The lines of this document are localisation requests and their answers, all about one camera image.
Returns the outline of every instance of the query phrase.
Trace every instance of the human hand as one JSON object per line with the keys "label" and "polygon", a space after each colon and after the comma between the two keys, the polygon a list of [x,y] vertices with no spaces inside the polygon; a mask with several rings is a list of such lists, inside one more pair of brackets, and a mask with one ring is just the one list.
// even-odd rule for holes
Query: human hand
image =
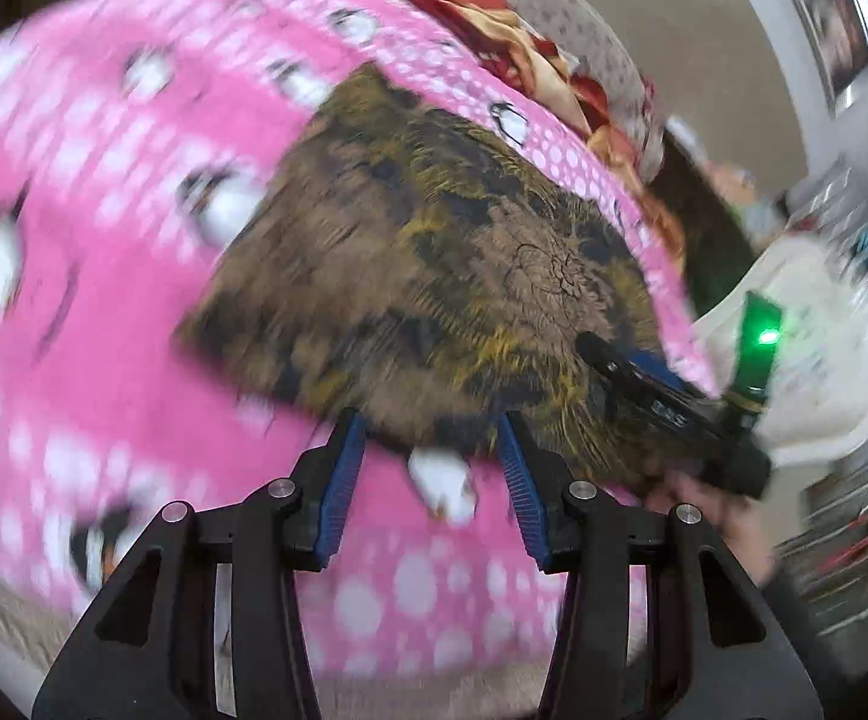
{"label": "human hand", "polygon": [[668,471],[665,480],[651,490],[644,506],[667,514],[679,503],[701,509],[751,581],[759,587],[767,583],[774,572],[774,555],[755,501],[705,485],[681,471]]}

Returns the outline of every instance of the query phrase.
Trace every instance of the pink blanket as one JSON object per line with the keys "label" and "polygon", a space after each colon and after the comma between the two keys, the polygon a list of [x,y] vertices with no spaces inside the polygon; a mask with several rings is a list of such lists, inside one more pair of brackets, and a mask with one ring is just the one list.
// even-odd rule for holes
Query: pink blanket
{"label": "pink blanket", "polygon": [[[120,553],[135,533],[122,523],[114,538],[103,512],[128,499],[146,522],[175,498],[239,501],[327,435],[293,410],[239,401],[171,348],[218,256],[176,189],[212,167],[269,180],[331,86],[368,60],[484,127],[506,117],[525,158],[597,202],[642,266],[668,361],[711,389],[681,281],[637,204],[557,119],[409,4],[70,1],[0,37],[0,202],[29,181],[19,288],[0,319],[0,577],[17,591],[77,613],[99,544]],[[476,461],[474,475],[474,523],[453,530],[428,517],[402,459],[369,449],[340,553],[298,577],[315,671],[550,651],[562,579],[524,553],[498,466]]]}

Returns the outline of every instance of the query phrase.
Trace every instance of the framed picture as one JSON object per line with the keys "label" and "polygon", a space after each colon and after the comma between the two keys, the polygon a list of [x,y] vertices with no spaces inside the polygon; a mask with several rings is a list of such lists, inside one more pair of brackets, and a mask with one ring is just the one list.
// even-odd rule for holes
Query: framed picture
{"label": "framed picture", "polygon": [[858,98],[868,76],[868,32],[857,0],[794,0],[807,30],[821,82],[834,114]]}

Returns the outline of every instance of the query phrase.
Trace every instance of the white cloth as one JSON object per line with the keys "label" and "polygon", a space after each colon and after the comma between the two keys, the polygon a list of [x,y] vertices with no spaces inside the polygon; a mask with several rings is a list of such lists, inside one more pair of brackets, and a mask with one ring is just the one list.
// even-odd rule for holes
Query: white cloth
{"label": "white cloth", "polygon": [[868,285],[841,279],[810,235],[774,242],[695,322],[721,388],[733,379],[749,290],[783,308],[781,346],[755,433],[779,466],[843,457],[868,438]]}

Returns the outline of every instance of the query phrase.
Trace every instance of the green led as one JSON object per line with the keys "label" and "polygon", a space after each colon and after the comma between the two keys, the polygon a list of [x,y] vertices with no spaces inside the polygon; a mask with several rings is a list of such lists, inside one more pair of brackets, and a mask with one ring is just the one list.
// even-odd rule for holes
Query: green led
{"label": "green led", "polygon": [[780,306],[757,293],[745,295],[738,338],[738,367],[730,387],[745,400],[764,403],[767,399],[767,381],[782,343],[781,319]]}

